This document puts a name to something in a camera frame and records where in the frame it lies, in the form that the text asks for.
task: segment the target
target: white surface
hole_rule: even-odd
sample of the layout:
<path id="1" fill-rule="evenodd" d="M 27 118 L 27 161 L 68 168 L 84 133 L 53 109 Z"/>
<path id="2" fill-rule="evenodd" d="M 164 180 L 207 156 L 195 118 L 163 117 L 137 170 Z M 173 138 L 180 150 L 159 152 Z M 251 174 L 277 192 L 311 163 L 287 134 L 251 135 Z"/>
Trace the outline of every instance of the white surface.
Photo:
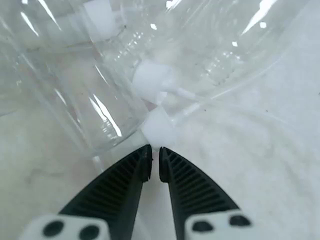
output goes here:
<path id="1" fill-rule="evenodd" d="M 269 239 L 320 238 L 319 12 L 320 1 L 313 0 L 279 63 L 223 98 L 289 125 L 208 106 L 180 126 L 173 147 L 209 174 Z M 0 136 L 0 239 L 11 240 L 31 218 L 62 208 L 95 171 L 38 105 L 1 117 Z M 159 180 L 157 159 L 142 190 L 136 226 L 133 239 L 175 239 L 168 186 Z"/>

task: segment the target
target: white bottle cap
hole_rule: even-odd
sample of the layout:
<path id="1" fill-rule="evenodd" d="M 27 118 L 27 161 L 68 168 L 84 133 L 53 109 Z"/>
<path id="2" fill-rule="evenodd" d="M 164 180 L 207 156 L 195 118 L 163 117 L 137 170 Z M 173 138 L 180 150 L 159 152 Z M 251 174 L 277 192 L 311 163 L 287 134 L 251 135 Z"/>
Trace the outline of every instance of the white bottle cap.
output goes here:
<path id="1" fill-rule="evenodd" d="M 173 85 L 176 77 L 173 69 L 151 60 L 143 60 L 137 67 L 132 84 L 139 96 L 153 104 L 160 105 L 168 95 L 164 83 Z"/>
<path id="2" fill-rule="evenodd" d="M 120 32 L 109 0 L 91 0 L 83 4 L 90 23 L 87 26 L 91 40 L 99 42 L 115 37 Z"/>
<path id="3" fill-rule="evenodd" d="M 171 147 L 176 142 L 175 126 L 161 106 L 149 113 L 141 126 L 141 131 L 154 149 Z"/>

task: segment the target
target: plastic bottle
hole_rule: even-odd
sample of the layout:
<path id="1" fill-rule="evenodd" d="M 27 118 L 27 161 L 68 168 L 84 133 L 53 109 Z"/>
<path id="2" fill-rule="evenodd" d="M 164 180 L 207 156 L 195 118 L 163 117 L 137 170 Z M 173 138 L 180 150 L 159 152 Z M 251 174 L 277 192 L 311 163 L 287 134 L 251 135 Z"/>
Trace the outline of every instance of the plastic bottle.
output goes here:
<path id="1" fill-rule="evenodd" d="M 26 102 L 17 61 L 19 52 L 1 30 L 0 27 L 0 117 L 18 110 Z"/>
<path id="2" fill-rule="evenodd" d="M 147 113 L 145 105 L 130 86 L 120 79 L 114 81 L 92 44 L 88 42 L 85 48 L 60 48 L 50 33 L 36 27 L 38 23 L 51 21 L 54 23 L 51 26 L 61 31 L 63 39 L 68 41 L 89 36 L 88 22 L 77 17 L 64 21 L 61 26 L 56 24 L 55 19 L 64 11 L 77 13 L 72 13 L 69 1 L 50 1 L 47 7 L 43 1 L 24 2 L 6 0 L 3 4 L 7 7 L 0 13 L 14 36 L 20 34 L 20 27 L 28 27 L 35 41 L 41 43 L 42 47 L 29 52 L 28 56 L 37 74 L 44 76 L 37 77 L 33 86 L 41 90 L 48 105 L 54 109 L 56 99 L 60 99 L 65 108 L 60 110 L 59 106 L 58 112 L 67 111 L 63 116 L 70 116 L 73 121 L 69 123 L 76 125 L 95 153 L 112 148 L 134 133 Z M 70 29 L 77 31 L 70 34 Z M 16 39 L 24 44 L 23 39 Z"/>
<path id="3" fill-rule="evenodd" d="M 45 37 L 59 49 L 76 46 L 81 48 L 87 44 L 90 45 L 91 41 L 108 40 L 124 28 L 127 19 L 132 20 L 131 16 L 139 15 L 143 8 L 143 6 L 132 5 L 113 11 L 109 0 L 64 0 L 62 4 L 65 7 L 59 10 L 56 9 L 55 4 L 44 0 L 21 1 L 21 17 L 30 18 L 33 31 L 30 31 L 25 24 L 17 24 L 14 32 L 29 51 L 52 47 L 51 44 L 41 41 L 41 38 L 35 37 L 35 34 L 45 33 Z M 23 10 L 29 11 L 30 8 L 33 9 L 32 12 L 36 17 L 25 15 Z M 83 21 L 81 27 L 77 24 L 79 20 Z M 89 34 L 84 33 L 83 27 L 86 27 Z"/>
<path id="4" fill-rule="evenodd" d="M 110 1 L 115 11 L 119 5 L 129 7 L 142 3 L 142 0 Z M 207 3 L 207 0 L 181 0 L 162 2 L 155 8 L 145 7 L 135 18 L 137 24 L 127 26 L 107 44 L 97 42 L 96 46 L 114 72 L 132 82 L 143 99 L 159 105 L 167 95 L 168 86 L 177 84 L 177 76 L 171 66 L 154 61 L 150 50 L 180 38 L 183 29 Z"/>
<path id="5" fill-rule="evenodd" d="M 197 44 L 200 37 L 194 34 L 187 37 L 190 41 L 186 48 L 197 48 L 189 51 L 189 66 L 201 76 L 199 79 L 206 79 L 216 89 L 249 78 L 275 61 L 275 56 L 289 45 L 290 27 L 308 2 L 216 1 L 195 26 L 207 28 L 207 34 L 201 37 L 209 40 Z"/>

